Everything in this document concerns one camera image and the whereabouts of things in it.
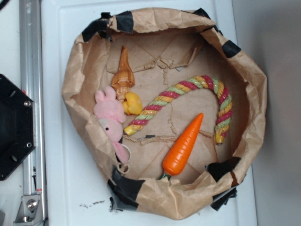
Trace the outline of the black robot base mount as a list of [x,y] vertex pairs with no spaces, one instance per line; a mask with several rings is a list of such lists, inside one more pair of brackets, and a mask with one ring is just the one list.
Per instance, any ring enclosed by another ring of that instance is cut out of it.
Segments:
[[0,179],[6,180],[35,148],[33,101],[0,75]]

